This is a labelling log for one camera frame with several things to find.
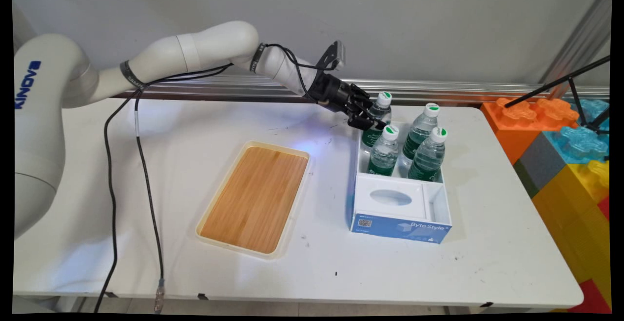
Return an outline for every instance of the black strap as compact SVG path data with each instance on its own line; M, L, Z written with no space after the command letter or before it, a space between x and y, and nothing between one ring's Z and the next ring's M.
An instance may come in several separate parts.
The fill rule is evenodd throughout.
M258 66L258 61L260 60L260 57L262 56L262 52L265 51L266 47L267 47L267 44L260 43L260 45L258 46L258 50L256 50L256 54L253 55L252 64L249 67L249 71L254 72L254 74L256 73L256 67Z
M136 76L134 76L134 73L132 73L132 70L130 69L127 60L121 63L119 65L119 68L121 70L121 74L125 77L125 79L129 81L129 83L132 83L134 87L140 90L144 90L145 88L149 87L147 84L142 83Z

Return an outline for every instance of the white bottle cap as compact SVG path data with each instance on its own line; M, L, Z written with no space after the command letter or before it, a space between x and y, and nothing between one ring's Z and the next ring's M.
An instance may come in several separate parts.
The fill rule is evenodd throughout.
M425 105L425 115L429 117L436 117L440 113L440 107L436 103L427 103Z
M448 132L446 132L446 128L442 127L434 127L431 130L429 138L435 143L444 143L446 141L446 136L448 136Z
M381 92L377 96L377 104L382 107L387 107L390 105L390 101L392 101L392 94L388 92Z
M381 134L385 140L396 140L399 138L399 128L393 125L387 125L384 127L384 132Z

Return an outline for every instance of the blue box label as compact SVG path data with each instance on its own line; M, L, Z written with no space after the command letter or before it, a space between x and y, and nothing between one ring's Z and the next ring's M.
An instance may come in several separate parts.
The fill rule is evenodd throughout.
M439 244L450 231L450 228L451 226L441 223L356 214L351 231Z

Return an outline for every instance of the black cable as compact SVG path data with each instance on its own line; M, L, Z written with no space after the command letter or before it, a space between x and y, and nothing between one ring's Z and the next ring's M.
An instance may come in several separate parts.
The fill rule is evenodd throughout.
M279 47L279 48L281 48L281 50L283 50L285 55L294 64L295 68L297 69L297 74L299 76L299 81L301 82L301 88L303 88L303 91L305 92L306 96L308 98L312 99L313 101L315 101L316 103L318 103L318 101L316 99L312 98L312 96L310 96L310 94L308 94L308 91L307 91L307 89L305 87L305 83L303 83L303 77L301 76L301 70L299 70L299 67L314 68L316 70L334 70L335 67L323 68L323 67L315 67L315 66L300 64L297 61L297 57L294 55L294 53L290 49L288 49L286 47L283 47L283 46L281 46L279 44L268 44L267 47ZM227 70L227 68L229 68L229 67L231 67L233 65L234 65L233 63L228 63L227 65L214 67L214 68L209 68L207 70L201 70L201 71L196 71L196 72L191 72L191 73L187 72L187 73L184 73L184 74L177 74L177 75L173 75L173 76L168 76L168 77L165 77L163 79L158 79L158 80L152 81L150 83L147 83L147 86L149 87L150 85L153 85L155 83L160 83L162 81L186 81L186 80L200 79L200 78L203 78L203 77L216 76L218 74L221 74L222 72ZM203 72L212 72L212 71L216 71L216 72L214 72L213 74L206 74L206 75L188 77L190 74L201 74ZM136 97L136 101L134 103L134 112L138 113L138 101L141 99L142 96L143 96L143 91L142 90L134 91L119 106L119 108L117 108L117 110L115 110L115 112L113 112L111 114L111 116L109 116L109 118L106 120L106 123L104 124L104 145L106 147L106 156L107 156L108 163L109 163L109 190L111 192L111 201L112 201L112 205L113 205L113 212L112 212L113 264L111 266L111 270L109 270L108 276L106 277L106 281L104 282L104 285L102 286L102 291L100 292L100 296L97 299L98 301L97 301L96 307L94 309L95 313L100 310L100 304L102 303L102 299L103 299L104 293L106 292L106 288L109 285L109 281L111 281L112 274L115 271L115 267L117 265L117 228L116 228L117 201L115 199L115 192L113 191L113 185L112 185L112 159L111 159L111 147L109 145L109 136L108 136L109 123L111 123L111 120L113 119L113 117L115 117L116 114L118 114L118 112L120 112L121 109L134 97ZM140 140L140 136L138 135L138 132L136 133L136 145L138 146L138 152L139 152L139 154L141 156L141 163L143 165L143 172L145 173L145 185L147 187L147 198L149 199L150 213L152 215L152 225L154 227L154 236L156 237L156 246L158 247L158 263L160 265L160 281L163 281L163 279L164 279L164 268L163 268L163 260L162 260L162 248L160 246L160 236L158 234L158 227L156 225L156 215L154 214L154 203L153 203L153 200L152 200L152 190L150 188L149 175L147 174L147 163L145 162L145 156L143 154L143 147L141 146L141 140Z
M161 81L183 81L183 80L193 80L193 79L198 79L198 78L202 78L202 77L210 77L210 76L216 76L218 74L221 74L223 71L227 70L227 68L229 68L230 66L233 66L233 63L228 63L227 65L223 65L223 66L219 66L219 67L214 67L214 68L209 68L207 70L202 70L202 71L197 71L197 72L191 72L191 73L185 73L185 74L177 74L177 75L173 75L173 76L169 76L169 77L165 77L164 79L159 79L159 80L155 80L152 81L151 83L148 83L147 85L150 86L154 83L159 83ZM200 74L203 72L211 72L211 71L217 71L214 72L213 74L207 74L207 75L202 75L202 76L192 76L192 77L187 77L187 78L182 78L182 79L174 79L173 77L183 77L183 76L189 76L189 74ZM106 147L106 156L108 159L108 163L109 163L109 190L111 192L111 201L112 201L112 205L113 205L113 212L112 212L112 240L113 240L113 264L111 266L111 270L109 270L109 274L106 277L106 281L104 282L104 285L102 286L102 291L100 292L100 296L98 297L98 301L96 303L96 307L94 309L94 312L98 312L100 310L100 304L102 303L102 299L103 296L106 292L106 288L109 285L109 281L111 281L111 277L113 275L113 272L115 271L115 267L117 265L117 228L116 228L116 215L117 215L117 201L115 198L115 192L113 191L113 186L112 186L112 159L111 159L111 147L109 145L109 136L108 136L108 129L109 129L109 123L111 123L111 120L113 119L113 117L116 116L116 114L118 114L118 112L121 111L121 109L134 97L136 97L136 101L134 103L134 111L138 112L138 101L140 100L141 96L143 96L143 91L142 90L136 90L134 91L129 97L128 99L126 99L122 105L117 108L117 110L115 110L115 112L113 112L111 114L111 116L109 116L109 118L106 120L106 123L104 124L104 145ZM158 263L160 265L160 279L161 281L164 279L164 268L163 268L163 260L162 260L162 247L160 245L160 236L158 234L158 226L156 225L156 215L154 214L154 203L152 200L152 190L150 188L150 180L149 180L149 175L147 174L147 163L145 162L145 156L143 154L143 147L141 146L141 140L140 137L138 135L138 133L136 134L136 145L138 146L138 152L141 156L141 163L143 164L143 172L145 173L145 184L147 187L147 197L149 199L149 204L150 204L150 213L152 214L152 225L154 226L154 235L156 237L156 246L158 247Z
M191 76L191 77L187 77L187 78L184 78L184 79L172 79L170 77L167 77L165 79L160 79L158 81L154 81L154 82L150 83L149 85L152 85L154 83L159 83L160 81L188 81L188 80L194 80L194 79L202 79L203 77L216 76L218 74L221 74L223 71L227 70L228 67L230 67L230 66L234 66L234 64L230 63L230 65L221 66L220 70L217 71L217 72L214 72L214 74L207 74L207 75L200 75L200 76Z
M227 70L230 66L234 66L234 64L233 63L228 63L227 65L218 66L218 67L214 67L214 68L209 68L208 70L195 71L195 72L185 72L184 74L177 74L177 75L173 75L173 76L168 76L168 77L165 77L163 79L158 79L158 80L152 81L152 82L148 83L147 85L153 85L153 84L156 84L156 83L161 83L163 81L186 81L186 80L200 79L200 78L203 78L203 77L215 76L215 75L221 74L221 72ZM203 74L204 72L212 72L212 71L217 71L217 70L219 70L219 71L214 73L214 74L207 74L207 75L201 75L201 76L191 76L191 77L188 77L191 74L193 74L193 75ZM176 79L176 77L186 77L186 78L184 78L184 79Z
M294 64L294 67L297 70L297 76L299 76L299 83L301 83L301 88L303 88L303 93L306 95L306 97L308 97L310 100L314 101L314 103L318 104L318 100L316 98L312 98L312 96L310 96L310 94L308 93L308 90L306 88L306 84L303 83L303 77L301 76L301 70L299 70L299 66L302 66L302 64L299 63L299 61L297 61L297 57L294 56L294 53L286 47L282 47L279 44L267 44L267 47L278 47L280 48L285 56L288 57L288 59L290 60L290 62L292 62Z
M111 116L109 116L109 118L106 120L106 123L104 124L104 145L106 147L106 157L108 158L109 161L109 191L111 192L111 201L113 204L113 224L112 224L112 231L113 231L113 264L111 266L111 270L109 270L109 275L106 277L106 281L104 281L104 286L102 287L102 292L100 292L100 296L98 297L98 301L96 303L96 308L94 309L94 312L98 312L98 310L100 310L100 304L102 303L102 298L104 297L104 292L106 292L106 288L109 286L109 281L111 281L111 277L113 275L113 272L115 271L115 266L117 265L117 229L116 229L116 225L115 225L115 218L116 218L116 214L117 214L117 201L115 200L115 192L113 191L113 177L112 177L112 159L111 159L111 147L109 145L109 123L111 123L111 120L113 119L113 117L115 117L115 115L123 108L125 107L125 105L128 103L128 101L130 101L130 99L134 98L134 96L136 96L136 94L138 94L139 90L136 90L135 92L133 92L128 99L126 99L120 106L119 108L117 108L117 110L115 110L115 112L113 112L111 114Z
M154 214L154 203L152 201L152 190L150 188L150 177L147 175L147 164L145 163L145 156L143 155L143 147L141 147L141 137L138 135L138 101L141 100L143 91L138 93L134 101L134 113L137 119L136 124L136 145L138 146L138 153L141 155L141 163L143 164L143 172L145 172L145 185L147 187L147 199L150 203L150 213L152 214L152 225L154 226L154 236L156 236L156 246L158 247L158 263L160 264L160 279L165 278L165 272L162 264L162 249L160 248L160 237L158 236L158 227L156 226L156 215Z

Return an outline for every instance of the white table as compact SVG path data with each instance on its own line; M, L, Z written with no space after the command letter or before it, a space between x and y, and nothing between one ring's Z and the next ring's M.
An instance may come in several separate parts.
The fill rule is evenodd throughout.
M14 244L13 292L97 295L111 267L111 199L102 129L121 103L63 110L67 160L52 208ZM422 107L392 107L412 121ZM583 301L481 112L443 108L453 228L441 245L352 233L346 212L356 130L317 105L143 100L140 131L161 231L167 297L558 308ZM156 243L127 106L110 127L118 263L108 291L152 298ZM195 226L249 140L309 152L309 183L280 259L195 237Z

